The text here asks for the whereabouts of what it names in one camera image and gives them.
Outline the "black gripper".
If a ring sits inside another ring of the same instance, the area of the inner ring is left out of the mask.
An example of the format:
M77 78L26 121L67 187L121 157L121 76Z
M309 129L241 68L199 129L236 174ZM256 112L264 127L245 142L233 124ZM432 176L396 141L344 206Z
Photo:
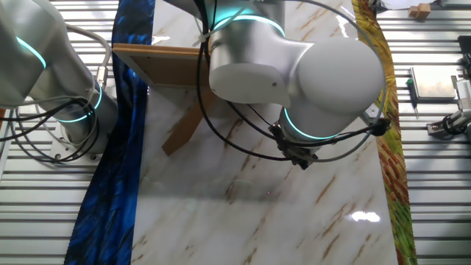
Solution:
M306 170L310 164L318 160L318 156L311 149L289 144L282 127L279 124L272 124L269 131L275 137L278 149L286 156L290 157L291 162L295 166L299 166L302 170Z

